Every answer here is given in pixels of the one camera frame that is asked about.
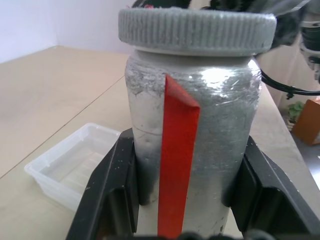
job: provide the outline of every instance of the silver jar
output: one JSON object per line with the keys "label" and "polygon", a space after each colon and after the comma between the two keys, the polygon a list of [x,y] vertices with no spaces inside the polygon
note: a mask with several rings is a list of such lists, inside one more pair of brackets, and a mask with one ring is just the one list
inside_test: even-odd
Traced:
{"label": "silver jar", "polygon": [[138,47],[125,79],[143,204],[139,234],[157,234],[165,74],[201,107],[182,230],[223,233],[261,89],[252,55],[270,48],[275,27],[275,18],[263,14],[120,12],[120,39]]}

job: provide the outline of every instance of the orange box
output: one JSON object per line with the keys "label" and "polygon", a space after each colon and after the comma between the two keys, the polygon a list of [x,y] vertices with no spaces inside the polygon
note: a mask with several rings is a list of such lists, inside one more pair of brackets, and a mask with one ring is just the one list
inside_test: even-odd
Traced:
{"label": "orange box", "polygon": [[308,145],[320,144],[320,101],[306,101],[292,133]]}

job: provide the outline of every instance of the ridged lid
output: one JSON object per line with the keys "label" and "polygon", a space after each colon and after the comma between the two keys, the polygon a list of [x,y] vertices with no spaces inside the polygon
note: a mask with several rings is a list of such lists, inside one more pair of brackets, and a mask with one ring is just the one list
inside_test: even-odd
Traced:
{"label": "ridged lid", "polygon": [[252,56],[270,49],[272,14],[128,8],[119,13],[122,42],[149,52],[189,56]]}

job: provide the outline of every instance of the plastic container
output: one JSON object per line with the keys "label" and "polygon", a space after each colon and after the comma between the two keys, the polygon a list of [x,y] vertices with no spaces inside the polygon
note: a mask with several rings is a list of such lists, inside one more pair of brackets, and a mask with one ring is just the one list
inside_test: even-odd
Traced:
{"label": "plastic container", "polygon": [[76,211],[93,170],[120,132],[88,123],[24,167],[43,192]]}

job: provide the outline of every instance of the black cable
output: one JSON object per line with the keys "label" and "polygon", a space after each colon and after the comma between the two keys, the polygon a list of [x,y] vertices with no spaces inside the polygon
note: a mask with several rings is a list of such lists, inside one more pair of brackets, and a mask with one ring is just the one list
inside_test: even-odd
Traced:
{"label": "black cable", "polygon": [[294,86],[288,86],[273,80],[264,71],[261,70],[261,72],[262,72],[262,82],[264,82],[265,84],[267,84],[268,86],[276,90],[287,93],[288,100],[293,98],[294,95],[320,96],[320,91],[308,91],[308,90],[302,90],[300,88],[296,88]]}

